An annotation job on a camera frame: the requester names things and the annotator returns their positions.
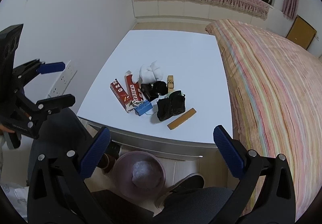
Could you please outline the red SUPERHUS carton box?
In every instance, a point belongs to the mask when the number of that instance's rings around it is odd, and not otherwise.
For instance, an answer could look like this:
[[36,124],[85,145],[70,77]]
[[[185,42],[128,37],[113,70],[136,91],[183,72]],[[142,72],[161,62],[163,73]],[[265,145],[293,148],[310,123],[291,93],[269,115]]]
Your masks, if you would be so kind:
[[139,106],[141,103],[144,102],[140,87],[139,87],[139,83],[134,83],[132,81],[132,73],[130,71],[126,72],[125,75],[125,80],[126,80],[126,84],[127,84],[127,88],[128,88],[128,93],[130,98],[132,99],[132,104],[134,106]]

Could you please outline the pink trash bin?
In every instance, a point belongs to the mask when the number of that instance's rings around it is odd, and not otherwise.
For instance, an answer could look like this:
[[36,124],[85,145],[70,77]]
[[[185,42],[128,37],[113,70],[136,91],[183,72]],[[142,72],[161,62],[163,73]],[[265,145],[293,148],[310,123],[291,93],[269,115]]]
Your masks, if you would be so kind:
[[152,154],[143,151],[126,152],[115,162],[112,176],[118,191],[133,200],[155,198],[164,188],[166,174],[163,165]]

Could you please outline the yellow wooden board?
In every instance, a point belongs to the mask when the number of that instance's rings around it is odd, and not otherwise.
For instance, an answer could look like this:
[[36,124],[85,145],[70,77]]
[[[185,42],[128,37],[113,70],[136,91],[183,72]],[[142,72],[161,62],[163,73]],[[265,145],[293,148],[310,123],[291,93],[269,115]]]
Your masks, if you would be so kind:
[[315,28],[297,15],[286,38],[303,49],[308,50],[316,34]]

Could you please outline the brown wooden comb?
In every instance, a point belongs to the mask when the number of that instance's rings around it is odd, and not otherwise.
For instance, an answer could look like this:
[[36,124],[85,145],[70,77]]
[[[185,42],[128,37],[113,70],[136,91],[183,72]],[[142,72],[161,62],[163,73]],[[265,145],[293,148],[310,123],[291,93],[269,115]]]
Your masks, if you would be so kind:
[[185,112],[184,114],[182,114],[180,117],[178,117],[177,119],[175,119],[174,121],[172,121],[171,123],[169,123],[167,125],[167,127],[170,130],[173,130],[173,129],[179,127],[181,124],[183,124],[189,118],[191,118],[194,114],[196,114],[196,110],[194,108],[191,108],[190,110],[188,110],[187,112]]

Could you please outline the black shoe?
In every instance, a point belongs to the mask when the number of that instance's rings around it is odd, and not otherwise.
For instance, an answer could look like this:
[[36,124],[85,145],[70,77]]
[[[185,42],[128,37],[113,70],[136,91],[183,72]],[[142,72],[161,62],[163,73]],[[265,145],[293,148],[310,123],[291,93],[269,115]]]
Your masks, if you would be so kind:
[[191,173],[182,180],[178,181],[173,186],[170,186],[165,193],[160,197],[160,199],[166,199],[172,193],[179,191],[186,191],[191,189],[202,189],[205,185],[205,180],[199,173]]

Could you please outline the white patterned jacket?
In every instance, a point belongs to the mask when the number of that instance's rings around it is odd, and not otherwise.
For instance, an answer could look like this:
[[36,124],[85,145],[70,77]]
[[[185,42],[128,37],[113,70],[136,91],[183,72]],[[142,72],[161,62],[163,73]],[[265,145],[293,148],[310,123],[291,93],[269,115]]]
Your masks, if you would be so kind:
[[27,200],[29,187],[22,187],[14,183],[1,183],[1,188],[5,195],[20,214],[20,216],[26,221],[27,220]]

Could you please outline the blue toy brick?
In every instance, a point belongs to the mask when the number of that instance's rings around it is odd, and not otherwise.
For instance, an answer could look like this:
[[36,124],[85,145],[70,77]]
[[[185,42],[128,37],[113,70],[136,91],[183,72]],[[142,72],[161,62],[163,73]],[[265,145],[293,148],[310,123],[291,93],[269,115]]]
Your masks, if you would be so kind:
[[148,100],[146,100],[143,103],[139,104],[137,107],[135,107],[134,110],[137,115],[142,116],[152,108],[153,105]]

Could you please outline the black binder clip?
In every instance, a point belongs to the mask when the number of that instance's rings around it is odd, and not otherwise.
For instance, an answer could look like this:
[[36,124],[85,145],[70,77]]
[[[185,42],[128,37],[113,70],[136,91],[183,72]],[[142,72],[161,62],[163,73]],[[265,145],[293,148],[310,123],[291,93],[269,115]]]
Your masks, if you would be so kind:
[[149,102],[152,102],[159,97],[159,94],[153,89],[151,84],[141,84],[140,90]]

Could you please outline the dark red carton box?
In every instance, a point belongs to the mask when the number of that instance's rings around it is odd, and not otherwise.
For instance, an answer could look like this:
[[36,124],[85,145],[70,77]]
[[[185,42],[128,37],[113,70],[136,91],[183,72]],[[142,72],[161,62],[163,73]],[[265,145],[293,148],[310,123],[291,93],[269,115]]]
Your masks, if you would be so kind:
[[134,106],[132,105],[132,99],[127,94],[127,92],[124,90],[122,85],[119,83],[117,79],[115,79],[111,84],[110,88],[124,110],[129,113],[134,109]]

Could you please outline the white power strip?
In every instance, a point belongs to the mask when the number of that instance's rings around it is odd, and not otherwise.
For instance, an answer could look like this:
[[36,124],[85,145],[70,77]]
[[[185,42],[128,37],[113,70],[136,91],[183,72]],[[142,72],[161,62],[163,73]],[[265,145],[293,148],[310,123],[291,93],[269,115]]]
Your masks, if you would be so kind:
[[73,62],[70,60],[66,64],[64,71],[61,72],[59,78],[49,91],[48,97],[57,97],[63,95],[76,73],[77,69],[73,66]]

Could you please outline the black fuzzy pompom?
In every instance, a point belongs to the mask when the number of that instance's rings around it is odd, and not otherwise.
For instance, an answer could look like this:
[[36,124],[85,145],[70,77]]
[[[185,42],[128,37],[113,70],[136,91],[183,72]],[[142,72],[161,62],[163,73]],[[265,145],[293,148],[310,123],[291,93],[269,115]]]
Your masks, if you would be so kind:
[[168,86],[164,81],[156,81],[153,83],[153,90],[157,94],[164,96],[168,93]]

